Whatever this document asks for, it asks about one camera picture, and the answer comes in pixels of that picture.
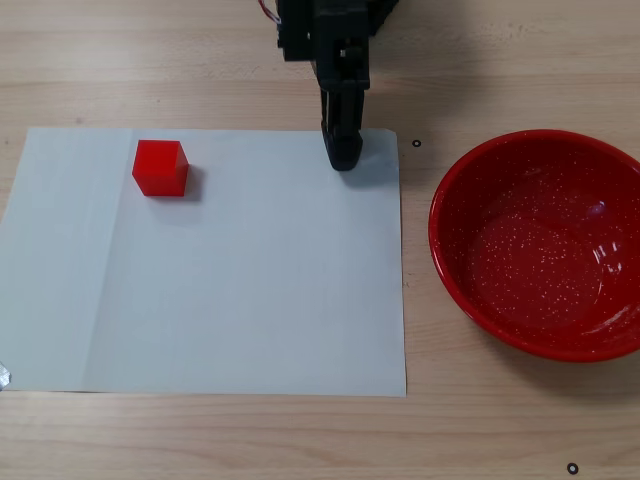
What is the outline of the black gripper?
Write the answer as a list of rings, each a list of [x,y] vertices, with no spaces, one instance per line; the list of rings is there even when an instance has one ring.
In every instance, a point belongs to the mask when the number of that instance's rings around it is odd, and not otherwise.
[[[339,95],[343,94],[345,171],[355,168],[362,150],[360,134],[364,91],[370,87],[369,30],[366,1],[316,1],[314,4],[315,73],[321,94],[321,129],[331,166],[341,169],[338,147]]]

